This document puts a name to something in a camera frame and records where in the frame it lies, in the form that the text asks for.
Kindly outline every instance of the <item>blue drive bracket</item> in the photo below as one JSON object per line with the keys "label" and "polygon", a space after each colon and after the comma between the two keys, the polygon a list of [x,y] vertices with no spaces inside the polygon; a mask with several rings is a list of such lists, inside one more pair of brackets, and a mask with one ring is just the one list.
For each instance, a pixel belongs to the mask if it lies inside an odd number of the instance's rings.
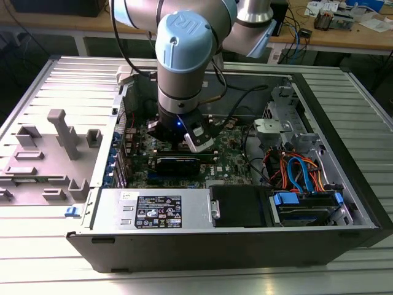
{"label": "blue drive bracket", "polygon": [[299,204],[297,194],[294,192],[278,192],[273,196],[274,204],[278,205],[289,205]]}

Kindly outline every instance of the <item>motherboard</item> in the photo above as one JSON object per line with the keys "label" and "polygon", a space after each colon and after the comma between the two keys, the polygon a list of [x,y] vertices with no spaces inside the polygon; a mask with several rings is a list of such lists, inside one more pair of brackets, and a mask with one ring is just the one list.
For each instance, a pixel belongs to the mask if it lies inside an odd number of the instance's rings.
{"label": "motherboard", "polygon": [[[242,153],[242,130],[236,121],[231,121],[212,148],[192,154],[185,142],[174,148],[148,135],[146,124],[129,128],[125,143],[128,187],[207,188],[213,184],[251,184],[250,166]],[[164,161],[173,162],[176,171],[157,171]]]}

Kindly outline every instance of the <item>wooden tabletop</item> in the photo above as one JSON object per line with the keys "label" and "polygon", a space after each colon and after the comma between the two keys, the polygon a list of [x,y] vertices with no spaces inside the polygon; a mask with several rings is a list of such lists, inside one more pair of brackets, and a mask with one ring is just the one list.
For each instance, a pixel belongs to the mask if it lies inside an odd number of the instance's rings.
{"label": "wooden tabletop", "polygon": [[[393,49],[393,31],[377,33],[371,29],[355,23],[352,31],[342,31],[331,29],[328,31],[319,31],[314,29],[313,17],[304,16],[307,0],[289,0],[290,7],[294,13],[295,19],[300,23],[302,28],[313,31],[310,39],[311,45],[323,45],[332,47],[350,47],[358,49],[374,50],[392,50]],[[8,4],[8,7],[14,13],[14,16],[27,28],[48,28],[61,30],[83,30],[83,31],[100,31],[112,32],[111,18],[109,14],[102,11],[96,18],[76,17],[70,15],[47,15],[47,14],[18,14],[14,8]],[[393,8],[384,6],[381,14],[391,14],[393,18]],[[377,18],[383,19],[385,15],[379,15]],[[1,25],[16,25],[14,20],[7,13],[2,1],[0,1],[0,28]],[[144,31],[133,29],[118,23],[120,33],[144,34]],[[289,28],[284,26],[278,37],[272,37],[271,42],[292,43],[294,38],[289,32]]]}

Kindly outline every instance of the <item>workbench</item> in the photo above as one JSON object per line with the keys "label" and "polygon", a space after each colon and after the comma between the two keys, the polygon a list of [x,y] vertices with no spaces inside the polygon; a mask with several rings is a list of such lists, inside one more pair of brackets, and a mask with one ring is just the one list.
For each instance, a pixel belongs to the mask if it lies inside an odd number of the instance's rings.
{"label": "workbench", "polygon": [[[307,46],[308,50],[389,55],[393,49],[393,31],[377,33],[358,23],[353,26],[352,31],[334,29],[319,31],[314,29],[314,18],[304,16],[307,0],[290,0],[289,2],[295,19],[300,25],[303,28],[313,30],[313,35]],[[8,7],[11,8],[16,19],[26,26],[31,33],[72,36],[80,56],[89,56],[86,37],[114,37],[111,18],[104,10],[96,18],[86,18],[69,15],[19,14],[14,11],[9,3]],[[393,7],[384,6],[381,13],[393,16]],[[118,29],[122,39],[147,40],[144,31],[130,28],[121,23],[118,23]],[[268,47],[273,50],[270,53],[268,63],[277,63],[281,52],[293,43],[294,37],[289,30],[287,26],[284,26],[280,36],[270,39]],[[0,2],[0,32],[3,32],[3,36],[14,43],[18,43],[17,34],[24,32],[7,13],[2,2]]]}
{"label": "workbench", "polygon": [[[136,66],[154,60],[133,60]],[[0,169],[15,150],[21,124],[45,124],[50,108],[63,108],[77,133],[105,136],[117,92],[121,58],[61,57],[49,60],[0,128]],[[339,68],[226,63],[225,68],[300,73],[393,218],[392,121],[350,73]],[[381,294],[393,292],[393,238],[349,251],[325,266],[150,273],[98,273],[67,242],[79,219],[65,205],[0,207],[1,294]]]}

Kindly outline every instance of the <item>sticker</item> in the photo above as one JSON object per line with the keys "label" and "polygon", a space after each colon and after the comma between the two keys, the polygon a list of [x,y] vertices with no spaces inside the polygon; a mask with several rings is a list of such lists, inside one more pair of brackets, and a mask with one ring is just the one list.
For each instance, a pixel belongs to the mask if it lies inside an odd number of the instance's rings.
{"label": "sticker", "polygon": [[122,192],[120,199],[121,200],[133,200],[137,196],[139,196],[139,192]]}
{"label": "sticker", "polygon": [[181,228],[181,196],[138,196],[135,227],[137,229]]}

